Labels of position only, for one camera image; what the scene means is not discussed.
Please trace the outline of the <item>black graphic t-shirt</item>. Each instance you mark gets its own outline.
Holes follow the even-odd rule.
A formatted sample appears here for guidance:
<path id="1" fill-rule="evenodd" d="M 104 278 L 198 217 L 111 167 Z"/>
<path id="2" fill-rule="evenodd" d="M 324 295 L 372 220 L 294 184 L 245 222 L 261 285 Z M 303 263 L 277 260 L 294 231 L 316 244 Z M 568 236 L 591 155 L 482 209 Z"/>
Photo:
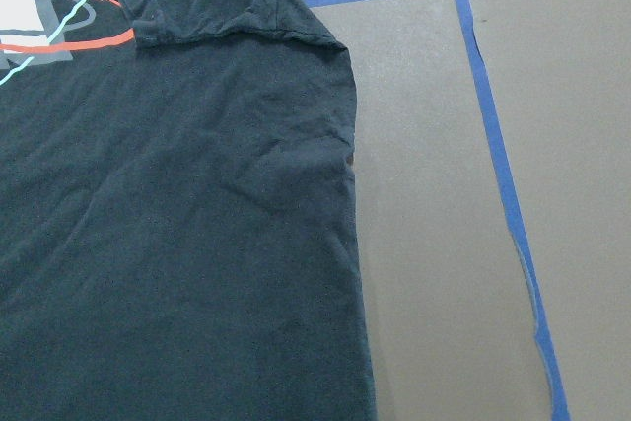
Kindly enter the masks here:
<path id="1" fill-rule="evenodd" d="M 1 416 L 373 420 L 347 48 L 302 0 L 1 0 Z"/>

